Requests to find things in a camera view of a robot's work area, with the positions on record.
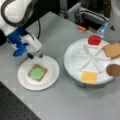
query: red toy strawberry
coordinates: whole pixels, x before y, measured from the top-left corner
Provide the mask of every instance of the red toy strawberry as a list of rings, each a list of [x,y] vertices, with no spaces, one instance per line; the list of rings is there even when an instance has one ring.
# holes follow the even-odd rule
[[[92,35],[88,39],[88,44],[90,45],[99,45],[101,42],[101,38],[98,35]]]

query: blue robot part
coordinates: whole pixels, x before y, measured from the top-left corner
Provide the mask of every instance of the blue robot part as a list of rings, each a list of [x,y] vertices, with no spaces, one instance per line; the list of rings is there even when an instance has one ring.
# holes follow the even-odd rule
[[[21,42],[22,39],[20,37],[20,36],[23,36],[25,34],[27,34],[27,31],[25,30],[25,28],[24,27],[19,27],[7,36],[9,41],[12,44],[16,44],[16,47],[18,48],[13,54],[13,56],[15,56],[15,57],[22,56],[23,53],[26,52],[26,46],[29,45],[29,44],[28,43],[22,43]]]

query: toy cheese slice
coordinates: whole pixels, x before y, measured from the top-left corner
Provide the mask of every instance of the toy cheese slice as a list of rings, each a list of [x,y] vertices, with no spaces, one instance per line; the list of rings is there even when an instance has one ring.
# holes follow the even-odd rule
[[[97,73],[91,71],[84,71],[81,78],[83,83],[97,84]]]

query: white tray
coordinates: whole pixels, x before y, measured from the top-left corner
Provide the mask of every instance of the white tray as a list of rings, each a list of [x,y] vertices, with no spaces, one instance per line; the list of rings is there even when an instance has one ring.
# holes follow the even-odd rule
[[[64,56],[64,66],[70,76],[81,81],[83,71],[98,73],[97,84],[104,84],[113,79],[106,73],[106,67],[111,63],[120,63],[119,58],[107,58],[102,47],[109,43],[101,41],[99,46],[89,45],[88,38],[81,39],[69,46]]]

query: gray table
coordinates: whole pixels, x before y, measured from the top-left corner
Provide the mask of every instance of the gray table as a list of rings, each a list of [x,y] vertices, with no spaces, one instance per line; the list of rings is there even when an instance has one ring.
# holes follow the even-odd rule
[[[58,80],[43,91],[22,87],[17,71],[25,56],[14,58],[8,44],[0,47],[0,80],[42,120],[120,120],[120,80],[97,90],[82,89],[64,69],[63,58],[68,46],[92,33],[81,32],[77,26],[49,12],[41,18],[42,53],[57,60],[60,65]],[[38,34],[37,22],[28,30]]]

